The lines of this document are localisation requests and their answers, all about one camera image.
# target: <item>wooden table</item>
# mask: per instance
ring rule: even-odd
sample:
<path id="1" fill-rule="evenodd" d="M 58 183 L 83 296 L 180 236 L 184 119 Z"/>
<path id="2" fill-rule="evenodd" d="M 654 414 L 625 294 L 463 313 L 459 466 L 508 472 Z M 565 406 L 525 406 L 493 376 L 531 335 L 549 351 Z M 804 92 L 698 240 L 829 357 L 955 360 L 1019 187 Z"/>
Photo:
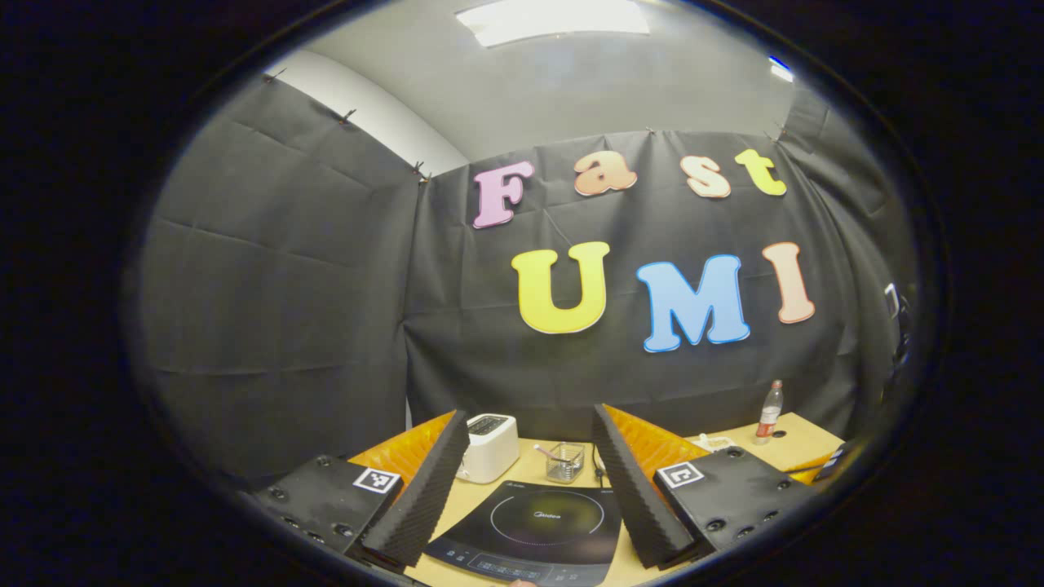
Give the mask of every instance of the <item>wooden table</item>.
<path id="1" fill-rule="evenodd" d="M 776 467 L 781 471 L 793 469 L 799 465 L 807 463 L 818 456 L 834 450 L 841 444 L 841 439 L 812 424 L 797 414 L 784 414 L 780 416 L 777 430 L 785 430 L 787 433 L 780 439 L 773 439 L 766 445 L 754 444 L 754 431 L 758 425 L 751 424 L 722 430 L 719 432 L 708 432 L 709 437 L 728 437 L 734 443 L 749 450 L 752 454 Z M 531 484 L 554 485 L 544 476 L 545 457 L 533 450 L 532 445 L 539 443 L 545 448 L 554 446 L 557 441 L 519 439 L 519 460 L 512 465 L 503 475 L 497 480 L 485 484 L 473 484 L 462 479 L 455 479 L 450 489 L 449 497 L 446 500 L 446 508 L 438 519 L 432 538 L 441 536 L 453 524 L 457 523 L 472 510 L 474 510 L 483 499 L 502 482 L 517 480 Z M 586 446 L 584 455 L 586 462 L 580 475 L 575 482 L 566 487 L 598 487 L 598 480 L 594 475 L 594 467 L 591 466 L 591 443 L 582 443 Z M 604 477 L 606 487 L 611 487 L 609 478 Z M 609 574 L 602 585 L 613 587 L 625 587 L 638 585 L 662 574 L 672 572 L 683 565 L 678 565 L 666 570 L 659 570 L 657 567 L 644 568 L 638 561 L 638 555 L 631 543 L 631 535 L 627 534 L 625 524 L 620 526 L 620 538 L 616 544 L 616 555 L 609 568 Z M 462 571 L 457 567 L 437 561 L 427 555 L 422 555 L 416 567 L 406 567 L 406 576 L 418 581 L 431 585 L 432 587 L 490 587 L 491 585 L 506 585 L 507 581 L 497 581 L 495 579 L 473 574 Z"/>

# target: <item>black fabric backdrop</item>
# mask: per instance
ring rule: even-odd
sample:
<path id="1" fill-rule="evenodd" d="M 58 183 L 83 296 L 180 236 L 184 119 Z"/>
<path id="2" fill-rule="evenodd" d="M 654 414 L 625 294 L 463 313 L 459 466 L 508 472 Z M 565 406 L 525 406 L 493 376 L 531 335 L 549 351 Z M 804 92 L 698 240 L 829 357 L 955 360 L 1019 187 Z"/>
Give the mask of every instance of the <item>black fabric backdrop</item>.
<path id="1" fill-rule="evenodd" d="M 901 186 L 832 114 L 799 91 L 779 142 L 590 137 L 419 188 L 372 137 L 278 79 L 258 80 L 190 144 L 147 231 L 140 318 L 160 403 L 205 463 L 241 477 L 376 444 L 403 429 L 407 398 L 414 422 L 453 408 L 503 412 L 532 438 L 587 439 L 595 402 L 693 435 L 755 420 L 782 378 L 787 412 L 850 436 L 873 413 L 898 339 L 881 290 L 914 283 L 916 268 Z M 746 148 L 775 162 L 784 196 L 760 192 L 733 161 Z M 607 149 L 638 182 L 579 195 L 573 164 Z M 693 193 L 679 166 L 686 155 L 715 160 L 732 194 Z M 523 160 L 536 172 L 514 219 L 472 228 L 474 175 Z M 512 258 L 556 251 L 554 301 L 571 307 L 579 280 L 566 252 L 591 240 L 611 248 L 601 320 L 574 334 L 529 328 Z M 816 306 L 792 325 L 777 319 L 779 286 L 761 256 L 780 241 L 801 246 Z M 636 269 L 670 261 L 695 287 L 718 254 L 742 263 L 751 335 L 647 353 L 648 294 Z"/>

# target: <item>letter m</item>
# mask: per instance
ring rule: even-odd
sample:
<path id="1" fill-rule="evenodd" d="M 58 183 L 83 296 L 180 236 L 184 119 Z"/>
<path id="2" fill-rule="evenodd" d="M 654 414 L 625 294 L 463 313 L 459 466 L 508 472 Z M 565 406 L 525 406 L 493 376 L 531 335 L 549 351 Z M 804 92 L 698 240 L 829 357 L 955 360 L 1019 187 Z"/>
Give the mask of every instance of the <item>letter m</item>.
<path id="1" fill-rule="evenodd" d="M 699 344 L 712 313 L 714 323 L 707 333 L 711 343 L 719 345 L 746 338 L 751 328 L 743 322 L 738 272 L 738 257 L 715 255 L 707 259 L 699 289 L 693 291 L 674 263 L 649 263 L 639 267 L 638 279 L 649 289 L 652 319 L 652 335 L 645 339 L 645 350 L 661 353 L 682 346 L 671 319 L 678 321 L 690 344 Z"/>

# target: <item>white toaster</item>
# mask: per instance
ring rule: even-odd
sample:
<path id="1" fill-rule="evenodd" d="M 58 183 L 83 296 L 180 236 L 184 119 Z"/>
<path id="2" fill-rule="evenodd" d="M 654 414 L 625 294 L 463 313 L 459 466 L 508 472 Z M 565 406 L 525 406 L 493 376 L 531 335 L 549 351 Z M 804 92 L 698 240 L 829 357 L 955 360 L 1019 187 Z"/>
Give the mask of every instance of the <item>white toaster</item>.
<path id="1" fill-rule="evenodd" d="M 479 414 L 468 420 L 471 444 L 457 476 L 472 483 L 492 483 L 519 459 L 519 428 L 513 416 Z"/>

